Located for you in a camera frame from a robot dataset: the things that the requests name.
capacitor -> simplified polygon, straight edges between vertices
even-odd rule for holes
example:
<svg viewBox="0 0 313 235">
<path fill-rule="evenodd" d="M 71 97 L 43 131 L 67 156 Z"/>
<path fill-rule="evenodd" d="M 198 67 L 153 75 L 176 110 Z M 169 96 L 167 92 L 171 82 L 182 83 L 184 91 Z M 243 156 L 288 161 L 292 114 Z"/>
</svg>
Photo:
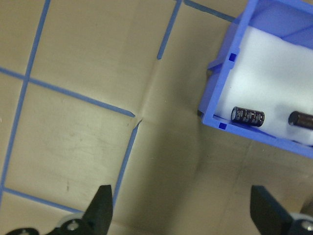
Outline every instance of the capacitor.
<svg viewBox="0 0 313 235">
<path fill-rule="evenodd" d="M 231 121 L 250 126 L 262 126 L 265 120 L 265 114 L 261 111 L 234 107 L 231 112 Z"/>
<path fill-rule="evenodd" d="M 309 114 L 294 111 L 290 114 L 288 123 L 291 126 L 300 126 L 313 130 L 313 116 Z"/>
</svg>

metal screw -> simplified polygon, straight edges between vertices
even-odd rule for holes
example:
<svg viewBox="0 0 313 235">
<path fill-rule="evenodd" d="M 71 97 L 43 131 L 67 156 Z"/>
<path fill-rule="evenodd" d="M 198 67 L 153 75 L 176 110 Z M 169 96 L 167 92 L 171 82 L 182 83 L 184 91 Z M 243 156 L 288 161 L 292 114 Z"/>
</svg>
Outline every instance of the metal screw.
<svg viewBox="0 0 313 235">
<path fill-rule="evenodd" d="M 25 230 L 25 229 L 23 229 L 23 230 L 22 230 L 22 232 L 20 233 L 20 235 L 29 235 L 29 233 L 28 233 L 28 232 L 26 232 L 26 230 Z"/>
<path fill-rule="evenodd" d="M 308 220 L 304 220 L 301 226 L 308 231 L 313 231 L 313 223 Z"/>
<path fill-rule="evenodd" d="M 67 230 L 74 231 L 78 227 L 79 227 L 79 224 L 75 220 L 72 220 L 72 222 L 70 224 L 68 224 Z"/>
</svg>

blue plastic bin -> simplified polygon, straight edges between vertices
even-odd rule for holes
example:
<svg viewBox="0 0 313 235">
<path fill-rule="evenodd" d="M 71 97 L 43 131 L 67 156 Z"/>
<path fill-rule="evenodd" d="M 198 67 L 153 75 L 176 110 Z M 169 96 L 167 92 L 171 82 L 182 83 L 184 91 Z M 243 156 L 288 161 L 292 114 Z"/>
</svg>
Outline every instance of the blue plastic bin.
<svg viewBox="0 0 313 235">
<path fill-rule="evenodd" d="M 313 158 L 313 146 L 276 138 L 257 128 L 231 123 L 214 115 L 248 25 L 287 42 L 313 49 L 312 5 L 300 0 L 250 0 L 245 11 L 229 26 L 218 57 L 208 66 L 212 75 L 208 79 L 199 105 L 202 122 L 205 125 Z"/>
</svg>

blue tape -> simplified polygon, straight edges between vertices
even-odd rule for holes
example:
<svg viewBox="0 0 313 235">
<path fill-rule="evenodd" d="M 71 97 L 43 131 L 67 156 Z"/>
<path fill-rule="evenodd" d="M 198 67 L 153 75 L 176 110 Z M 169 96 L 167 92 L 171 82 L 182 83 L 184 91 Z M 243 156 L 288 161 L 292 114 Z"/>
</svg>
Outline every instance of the blue tape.
<svg viewBox="0 0 313 235">
<path fill-rule="evenodd" d="M 61 204 L 57 204 L 57 203 L 54 203 L 54 202 L 50 202 L 50 201 L 41 199 L 39 197 L 34 197 L 34 196 L 28 195 L 26 193 L 18 192 L 16 190 L 13 190 L 13 189 L 10 189 L 10 188 L 4 188 L 3 191 L 7 192 L 7 193 L 10 193 L 10 194 L 13 194 L 13 195 L 16 195 L 16 196 L 19 196 L 19 197 L 22 197 L 22 198 L 25 198 L 25 199 L 28 199 L 28 200 L 31 200 L 31 201 L 34 201 L 34 202 L 38 202 L 38 203 L 41 203 L 41 204 L 45 204 L 47 206 L 51 206 L 51 207 L 55 207 L 55 208 L 58 208 L 58 209 L 61 209 L 61 210 L 64 210 L 64 211 L 68 211 L 68 212 L 71 212 L 71 213 L 81 213 L 82 212 L 80 210 L 77 210 L 77 209 L 74 209 L 74 208 L 71 208 L 71 207 L 66 207 L 66 206 L 63 206 Z"/>
<path fill-rule="evenodd" d="M 36 31 L 33 47 L 31 49 L 29 60 L 28 60 L 28 64 L 27 64 L 27 69 L 26 69 L 26 73 L 25 73 L 26 77 L 30 76 L 31 70 L 33 68 L 35 55 L 36 55 L 36 52 L 37 52 L 40 36 L 41 36 L 42 31 L 43 31 L 45 18 L 46 18 L 47 13 L 48 13 L 49 5 L 50 5 L 50 0 L 45 0 L 43 11 L 41 13 L 39 24 L 38 24 L 38 27 L 37 27 L 37 31 Z"/>
<path fill-rule="evenodd" d="M 1 72 L 4 72 L 6 74 L 9 75 L 14 75 L 17 78 L 23 79 L 23 85 L 22 85 L 22 89 L 21 89 L 21 93 L 20 93 L 20 97 L 19 97 L 19 101 L 18 101 L 18 105 L 16 108 L 16 112 L 15 112 L 15 116 L 14 116 L 14 121 L 13 121 L 13 126 L 12 126 L 12 130 L 11 130 L 11 135 L 10 135 L 10 139 L 9 139 L 9 144 L 8 144 L 8 148 L 6 151 L 6 155 L 5 155 L 5 159 L 4 159 L 4 165 L 3 165 L 3 170 L 2 170 L 2 175 L 1 175 L 1 180 L 0 180 L 0 205 L 2 202 L 2 196 L 3 196 L 3 190 L 4 190 L 4 185 L 5 185 L 5 179 L 7 176 L 7 172 L 8 172 L 8 167 L 9 167 L 9 162 L 10 162 L 10 157 L 11 157 L 11 153 L 12 153 L 12 149 L 13 149 L 13 144 L 14 144 L 14 139 L 15 139 L 15 135 L 16 135 L 16 130 L 19 124 L 19 120 L 20 120 L 20 116 L 21 116 L 21 111 L 22 111 L 22 106 L 24 103 L 24 98 L 25 98 L 25 94 L 26 94 L 26 90 L 27 90 L 27 86 L 28 86 L 28 81 L 29 81 L 29 75 L 34 63 L 34 58 L 36 55 L 36 51 L 37 51 L 37 47 L 38 47 L 38 43 L 39 43 L 39 39 L 40 39 L 40 35 L 45 23 L 45 18 L 48 12 L 48 8 L 49 8 L 49 4 L 50 4 L 50 0 L 45 0 L 45 4 L 43 7 L 43 11 L 41 13 L 40 16 L 40 20 L 38 23 L 38 27 L 37 27 L 37 31 L 36 31 L 36 35 L 35 35 L 35 39 L 33 42 L 33 47 L 29 56 L 29 60 L 28 60 L 28 64 L 27 64 L 27 68 L 26 68 L 26 73 L 25 76 L 21 76 L 18 73 L 15 72 L 11 72 L 9 70 L 6 69 L 2 69 Z"/>
<path fill-rule="evenodd" d="M 132 147 L 133 147 L 133 144 L 134 144 L 134 141 L 135 141 L 135 138 L 136 138 L 136 135 L 137 135 L 137 131 L 138 131 L 138 127 L 139 127 L 140 123 L 141 123 L 141 121 L 133 129 L 131 137 L 130 137 L 128 145 L 127 145 L 127 149 L 126 149 L 126 152 L 125 152 L 125 155 L 124 155 L 123 163 L 122 163 L 122 166 L 121 166 L 121 169 L 120 169 L 120 172 L 118 174 L 117 181 L 116 181 L 116 185 L 115 185 L 115 190 L 114 190 L 114 195 L 113 195 L 113 207 L 115 206 L 116 201 L 117 201 L 118 192 L 119 192 L 119 189 L 120 189 L 121 184 L 122 184 L 122 180 L 123 180 L 123 176 L 124 176 L 125 169 L 126 169 L 126 166 L 127 166 L 127 162 L 128 162 L 129 156 L 131 154 Z"/>
<path fill-rule="evenodd" d="M 211 9 L 209 7 L 206 7 L 206 6 L 203 6 L 203 5 L 200 5 L 194 1 L 191 1 L 191 0 L 184 0 L 184 3 L 187 5 L 187 6 L 190 6 L 190 7 L 193 7 L 197 10 L 200 10 L 200 11 L 203 11 L 203 12 L 206 12 L 206 13 L 210 13 L 214 16 L 217 16 L 219 18 L 222 18 L 223 20 L 226 20 L 226 21 L 229 21 L 229 22 L 233 22 L 235 17 L 232 17 L 232 16 L 229 16 L 229 15 L 226 15 L 222 12 L 219 12 L 219 11 L 216 11 L 214 9 Z"/>
<path fill-rule="evenodd" d="M 170 21 L 169 21 L 169 23 L 167 25 L 167 28 L 166 28 L 166 31 L 165 31 L 165 34 L 164 34 L 164 37 L 163 37 L 160 49 L 158 50 L 158 54 L 157 54 L 157 57 L 156 57 L 158 60 L 162 59 L 163 53 L 164 53 L 165 48 L 166 48 L 167 41 L 168 41 L 168 39 L 170 37 L 172 28 L 174 26 L 175 19 L 176 19 L 176 16 L 178 14 L 181 2 L 182 2 L 182 0 L 177 0 L 176 1 L 175 7 L 174 7 L 174 10 L 173 10 L 172 16 L 170 18 Z"/>
<path fill-rule="evenodd" d="M 85 102 L 88 102 L 88 103 L 100 106 L 102 108 L 109 109 L 109 110 L 118 112 L 120 114 L 124 114 L 124 115 L 132 117 L 132 118 L 135 117 L 135 115 L 132 112 L 128 111 L 128 110 L 121 109 L 121 108 L 115 107 L 113 105 L 109 105 L 107 103 L 103 103 L 101 101 L 89 98 L 89 97 L 84 96 L 82 94 L 78 94 L 76 92 L 72 92 L 72 91 L 69 91 L 67 89 L 64 89 L 64 88 L 61 88 L 61 87 L 57 87 L 57 86 L 51 85 L 51 84 L 43 82 L 43 81 L 39 81 L 39 80 L 34 79 L 34 78 L 30 78 L 29 82 L 31 82 L 33 84 L 36 84 L 36 85 L 39 85 L 39 86 L 42 86 L 42 87 L 45 87 L 45 88 L 48 88 L 48 89 L 51 89 L 51 90 L 56 91 L 56 92 L 60 92 L 62 94 L 69 95 L 71 97 L 80 99 L 82 101 L 85 101 Z"/>
<path fill-rule="evenodd" d="M 19 97 L 18 106 L 17 106 L 16 112 L 15 112 L 15 117 L 14 117 L 13 126 L 12 126 L 12 130 L 11 130 L 9 144 L 8 144 L 8 149 L 6 151 L 6 155 L 5 155 L 5 159 L 4 159 L 4 165 L 3 165 L 1 181 L 0 181 L 0 205 L 2 202 L 2 194 L 3 194 L 5 179 L 6 179 L 6 175 L 8 172 L 8 167 L 9 167 L 10 157 L 11 157 L 11 153 L 12 153 L 12 149 L 13 149 L 13 143 L 14 143 L 14 139 L 15 139 L 16 130 L 17 130 L 17 127 L 19 124 L 20 116 L 21 116 L 21 111 L 22 111 L 24 97 L 25 97 L 25 93 L 26 93 L 26 89 L 27 89 L 27 84 L 28 84 L 27 81 L 23 82 L 23 86 L 21 89 L 20 97 Z"/>
<path fill-rule="evenodd" d="M 6 74 L 6 75 L 9 75 L 11 77 L 15 77 L 15 78 L 18 78 L 18 79 L 21 79 L 21 80 L 24 80 L 26 77 L 22 74 L 19 74 L 17 72 L 13 72 L 11 70 L 7 70 L 5 68 L 2 68 L 0 67 L 0 72 L 3 73 L 3 74 Z"/>
</svg>

white foam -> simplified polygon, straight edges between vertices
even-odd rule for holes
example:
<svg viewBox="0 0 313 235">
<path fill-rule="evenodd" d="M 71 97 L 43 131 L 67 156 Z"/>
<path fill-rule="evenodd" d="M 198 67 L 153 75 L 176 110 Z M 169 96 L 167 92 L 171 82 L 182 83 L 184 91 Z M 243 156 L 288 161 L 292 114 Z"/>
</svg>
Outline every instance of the white foam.
<svg viewBox="0 0 313 235">
<path fill-rule="evenodd" d="M 248 27 L 215 114 L 230 120 L 234 106 L 265 113 L 260 130 L 313 145 L 313 131 L 290 126 L 293 111 L 313 114 L 313 50 Z"/>
</svg>

